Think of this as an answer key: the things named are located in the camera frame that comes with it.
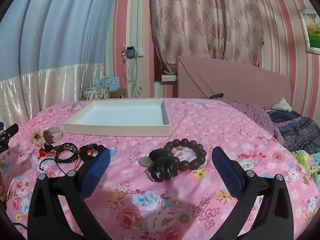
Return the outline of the person's left hand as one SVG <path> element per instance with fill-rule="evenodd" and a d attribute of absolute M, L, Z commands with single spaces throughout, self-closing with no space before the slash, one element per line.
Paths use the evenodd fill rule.
<path fill-rule="evenodd" d="M 6 198 L 7 198 L 7 192 L 4 187 L 2 176 L 0 174 L 0 201 L 4 202 L 6 200 Z"/>

